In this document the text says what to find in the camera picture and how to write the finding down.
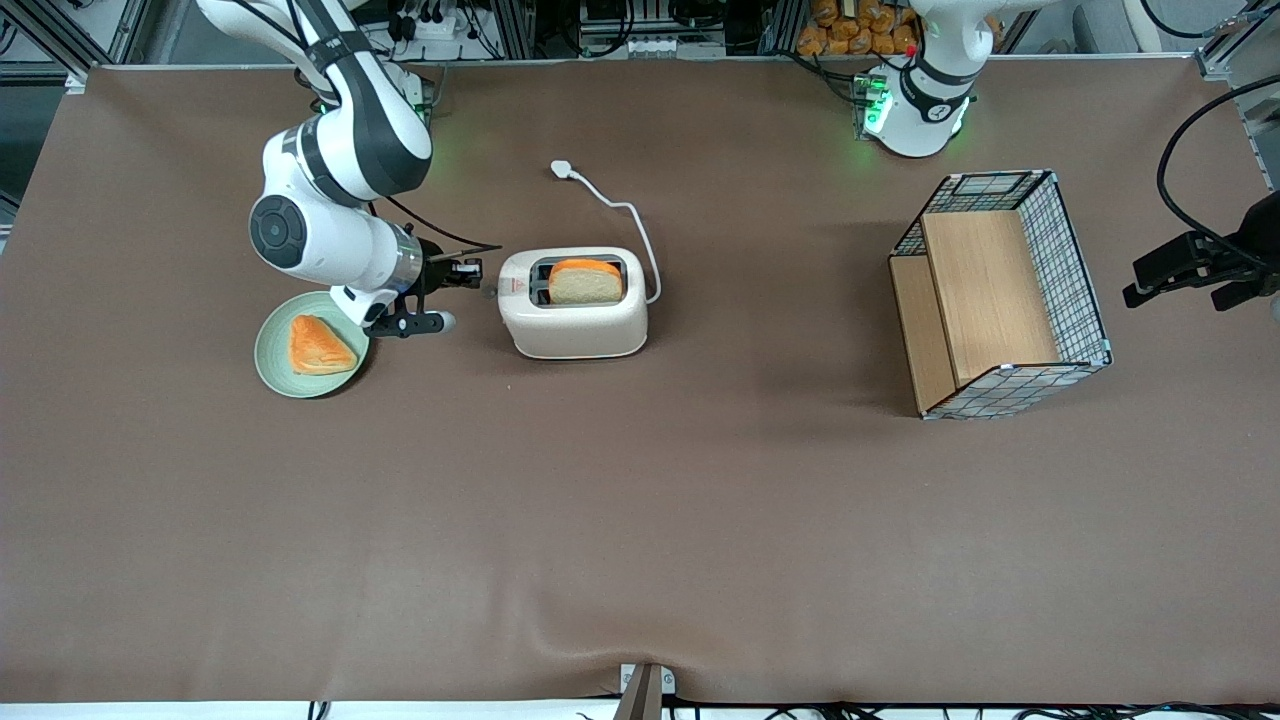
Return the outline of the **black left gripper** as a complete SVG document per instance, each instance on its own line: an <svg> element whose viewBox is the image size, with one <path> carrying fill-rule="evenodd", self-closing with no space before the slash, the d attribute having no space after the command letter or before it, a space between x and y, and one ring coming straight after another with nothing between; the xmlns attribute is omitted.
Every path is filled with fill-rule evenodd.
<svg viewBox="0 0 1280 720"><path fill-rule="evenodd" d="M1215 252L1203 233L1183 233L1133 261L1134 282L1123 291L1126 306L1140 306L1161 293L1213 284ZM1239 228L1219 241L1231 270L1212 292L1213 309L1229 311L1279 287L1279 192L1249 208Z"/></svg>

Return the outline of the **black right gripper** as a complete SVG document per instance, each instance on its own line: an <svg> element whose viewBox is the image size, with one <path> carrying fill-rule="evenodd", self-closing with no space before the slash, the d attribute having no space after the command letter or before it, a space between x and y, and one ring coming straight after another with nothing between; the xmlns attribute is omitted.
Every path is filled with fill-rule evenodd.
<svg viewBox="0 0 1280 720"><path fill-rule="evenodd" d="M421 240L420 247L422 250L420 272L420 293L422 296L452 286L457 288L480 288L483 286L481 259L454 260L448 258L440 246L428 240Z"/></svg>

